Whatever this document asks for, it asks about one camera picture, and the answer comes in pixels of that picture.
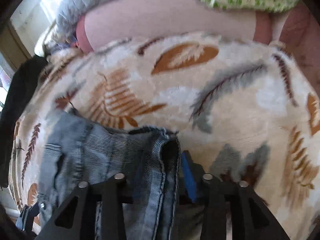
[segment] denim fabric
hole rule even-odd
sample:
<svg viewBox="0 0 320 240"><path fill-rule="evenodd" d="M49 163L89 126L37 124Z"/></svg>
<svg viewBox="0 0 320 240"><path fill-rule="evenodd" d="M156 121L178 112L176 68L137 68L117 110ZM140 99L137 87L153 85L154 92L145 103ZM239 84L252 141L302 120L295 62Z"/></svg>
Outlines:
<svg viewBox="0 0 320 240"><path fill-rule="evenodd" d="M180 158L176 135L164 128L127 132L65 112L60 116L40 170L41 225L79 182L95 184L122 172L133 186L134 204L124 204L127 239L170 239Z"/></svg>

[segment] screw head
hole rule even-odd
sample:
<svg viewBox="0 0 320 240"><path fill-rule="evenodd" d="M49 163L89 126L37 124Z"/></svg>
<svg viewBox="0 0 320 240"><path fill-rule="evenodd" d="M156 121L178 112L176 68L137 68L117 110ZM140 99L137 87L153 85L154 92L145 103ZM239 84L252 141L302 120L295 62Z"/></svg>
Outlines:
<svg viewBox="0 0 320 240"><path fill-rule="evenodd" d="M213 179L213 175L212 174L210 174L210 173L205 173L203 176L202 176L202 178L204 179L204 180L212 180Z"/></svg>
<svg viewBox="0 0 320 240"><path fill-rule="evenodd" d="M239 185L240 185L240 187L248 187L249 186L249 184L245 180L241 180L239 182Z"/></svg>
<svg viewBox="0 0 320 240"><path fill-rule="evenodd" d="M81 181L81 182L79 183L79 188L85 188L85 187L87 187L88 185L89 185L88 182L86 182L86 181Z"/></svg>
<svg viewBox="0 0 320 240"><path fill-rule="evenodd" d="M115 179L124 179L125 175L123 173L117 173Z"/></svg>

